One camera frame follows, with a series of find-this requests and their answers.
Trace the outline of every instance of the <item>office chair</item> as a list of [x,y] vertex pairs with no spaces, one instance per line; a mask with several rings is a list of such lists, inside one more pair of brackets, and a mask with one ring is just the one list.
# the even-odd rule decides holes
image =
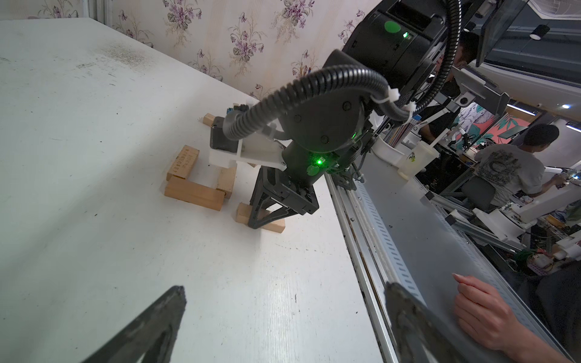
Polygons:
[[496,190],[491,183],[480,177],[473,177],[462,186],[462,193],[468,198],[467,207],[474,207],[488,212],[491,209],[490,202],[494,198]]

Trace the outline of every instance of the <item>man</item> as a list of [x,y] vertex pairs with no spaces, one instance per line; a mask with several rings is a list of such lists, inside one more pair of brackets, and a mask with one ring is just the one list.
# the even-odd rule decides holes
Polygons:
[[533,155],[546,149],[558,137],[557,126],[535,125],[527,130],[521,146],[492,145],[475,155],[474,160],[480,162],[475,175],[492,184],[496,190],[490,202],[491,209],[508,203],[510,196],[519,190],[536,197],[553,185],[565,182],[564,177],[555,175],[543,184],[544,165]]
[[[458,51],[456,52],[456,57],[454,58],[454,66],[456,68],[462,68],[476,59],[476,55],[478,54],[478,41],[479,37],[474,33],[467,33],[463,31],[460,34]],[[440,58],[436,64],[436,71],[440,70],[441,64],[442,58]],[[460,87],[458,87],[452,72],[450,72],[448,75],[446,83],[440,92],[452,99],[460,96]],[[436,104],[434,106],[426,107],[422,112],[419,113],[419,115],[422,117],[422,120],[426,120],[428,117],[434,115],[436,112],[440,112],[443,109],[444,106]],[[419,129],[419,134],[422,136],[422,139],[427,143],[434,141],[437,136],[440,135],[442,131],[444,131],[445,128],[451,128],[452,123],[454,123],[454,120],[456,119],[456,116],[459,112],[460,109],[453,113],[448,112]]]

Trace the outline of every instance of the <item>white table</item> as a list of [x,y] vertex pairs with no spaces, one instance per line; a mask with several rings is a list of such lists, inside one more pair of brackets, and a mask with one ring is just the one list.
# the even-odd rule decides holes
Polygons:
[[183,145],[248,96],[90,19],[0,21],[0,361],[79,362],[172,285],[172,362],[379,362],[335,210],[282,234],[163,195]]

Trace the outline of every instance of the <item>purple flower pattern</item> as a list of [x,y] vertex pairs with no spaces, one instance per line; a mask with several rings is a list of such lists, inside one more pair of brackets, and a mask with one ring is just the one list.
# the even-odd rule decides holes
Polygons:
[[296,27],[304,28],[307,17],[313,14],[315,0],[283,0],[284,9],[277,13],[272,22],[272,28],[278,27],[277,42],[288,43],[294,37],[298,39]]
[[223,68],[219,65],[214,64],[214,59],[212,59],[210,52],[208,52],[208,56],[206,57],[204,51],[200,49],[198,51],[197,56],[198,57],[196,58],[196,60],[194,60],[193,62],[188,62],[188,65],[194,69],[199,70],[203,74],[207,74],[208,76],[222,82],[224,77],[220,75],[220,72],[222,71]]
[[119,18],[119,21],[113,26],[115,30],[153,48],[153,43],[149,40],[149,36],[153,35],[152,32],[139,29],[139,22],[135,21],[133,16],[127,16],[123,10],[119,12],[117,17]]
[[261,100],[268,96],[275,89],[276,87],[264,89],[264,87],[261,84],[257,83],[256,86],[254,86],[254,91],[250,91],[248,95],[250,97],[256,98],[257,100]]
[[316,61],[316,59],[311,57],[309,50],[307,49],[303,52],[299,61],[291,63],[292,75],[295,76],[296,79],[299,79],[302,76],[311,73],[313,70],[318,69],[319,67],[315,66]]
[[163,6],[169,9],[167,13],[166,25],[168,29],[166,34],[176,33],[178,38],[174,46],[184,46],[187,39],[186,34],[189,34],[188,27],[192,23],[194,17],[202,18],[201,8],[194,8],[188,3],[188,0],[162,0]]
[[244,13],[238,17],[238,25],[228,28],[232,31],[230,34],[230,41],[234,43],[234,48],[230,54],[232,61],[230,66],[236,65],[238,72],[236,76],[245,74],[248,70],[250,58],[256,54],[258,50],[260,53],[264,51],[264,43],[261,43],[263,36],[266,34],[262,31],[256,31],[254,20],[248,20]]
[[73,4],[69,0],[56,0],[57,5],[48,5],[48,3],[44,2],[42,6],[42,10],[38,12],[38,16],[29,16],[29,19],[38,19],[40,17],[47,17],[47,18],[63,18],[63,17],[78,17],[78,11],[74,10]]
[[355,20],[345,21],[345,26],[344,26],[343,31],[341,31],[341,33],[339,33],[339,39],[341,39],[343,41],[343,44],[347,44],[347,41],[349,40],[349,37],[353,33],[353,30],[355,29],[355,27],[359,23],[361,23],[363,18],[365,18],[365,12],[363,12],[362,10],[359,10],[359,11],[357,11],[357,14],[355,16]]

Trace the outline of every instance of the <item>stack of wooden blocks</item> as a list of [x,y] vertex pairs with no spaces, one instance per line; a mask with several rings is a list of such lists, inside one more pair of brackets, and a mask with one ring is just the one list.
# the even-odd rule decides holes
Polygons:
[[200,151],[191,146],[184,146],[167,172],[165,195],[168,197],[197,204],[198,206],[220,211],[224,198],[229,199],[234,188],[236,167],[221,168],[218,186],[213,189],[205,185],[188,181],[193,166],[198,160]]
[[[208,126],[211,126],[213,121],[214,116],[211,114],[207,114],[203,118],[203,123]],[[234,181],[236,179],[236,167],[220,168],[220,175],[218,176],[218,183],[215,189],[191,182],[188,178],[198,160],[199,153],[199,150],[191,146],[186,145],[183,147],[171,165],[170,170],[167,172],[167,185],[164,194],[168,197],[183,200],[184,202],[220,211],[224,204],[224,199],[229,199],[232,196]],[[251,210],[250,205],[240,203],[236,211],[236,222],[248,225]],[[259,218],[263,218],[269,213],[267,210],[261,210],[259,212]],[[282,233],[285,229],[285,220],[274,221],[261,228]]]

